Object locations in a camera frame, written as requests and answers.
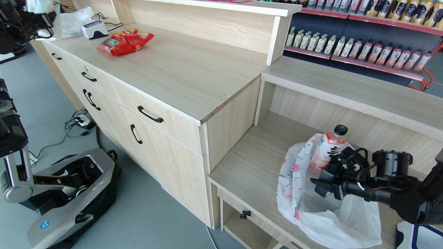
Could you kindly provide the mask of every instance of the red snack bag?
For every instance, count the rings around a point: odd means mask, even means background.
[[[153,33],[139,33],[138,29],[130,29],[113,34],[96,48],[112,56],[129,54],[140,50],[153,37]]]

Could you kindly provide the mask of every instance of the checkout counter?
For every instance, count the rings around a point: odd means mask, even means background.
[[[155,34],[120,57],[95,49],[106,38],[32,45],[77,109],[86,107],[107,137],[203,223],[214,229],[221,222],[247,248],[322,248],[278,212],[275,198],[287,149],[313,133],[344,124],[353,144],[413,154],[410,174],[420,178],[443,147],[443,99],[282,57],[300,5],[62,3],[124,24],[113,32]],[[252,213],[246,221],[238,219],[243,210]],[[401,219],[385,205],[380,210],[383,243],[375,248],[393,248]]]

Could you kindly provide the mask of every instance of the black bottle cap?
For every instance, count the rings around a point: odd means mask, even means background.
[[[344,125],[339,124],[335,127],[334,132],[337,135],[344,136],[346,132],[348,132],[348,128]]]

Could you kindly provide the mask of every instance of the white plastic bag on counter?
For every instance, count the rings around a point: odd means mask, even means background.
[[[60,5],[55,7],[57,16],[54,20],[54,37],[51,40],[65,39],[83,35],[82,26],[92,21],[95,15],[91,7],[80,9],[73,13],[60,13]],[[40,36],[48,37],[49,33],[46,30],[39,31]]]
[[[317,194],[310,178],[319,172],[308,170],[313,145],[321,134],[289,148],[279,175],[277,206],[282,215],[297,225],[311,240],[331,249],[367,248],[381,244],[378,204],[347,195]]]

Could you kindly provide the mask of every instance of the gray floor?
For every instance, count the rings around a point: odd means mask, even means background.
[[[65,135],[64,122],[70,119],[75,109],[37,54],[30,50],[19,59],[0,64],[0,78],[6,81],[17,106],[29,136],[29,149],[38,153],[43,146],[61,141]],[[70,135],[81,131],[81,128],[75,127]],[[111,141],[102,137],[106,149],[117,149]],[[33,172],[68,154],[97,147],[95,132],[67,138],[63,144],[45,149]],[[74,249],[212,248],[205,225],[127,155],[120,150],[117,152],[117,163],[123,170],[117,200],[82,236]],[[6,202],[2,196],[0,213],[0,248],[29,249],[26,232],[38,215],[20,204]],[[210,231],[218,248],[243,248],[226,232],[220,229]]]

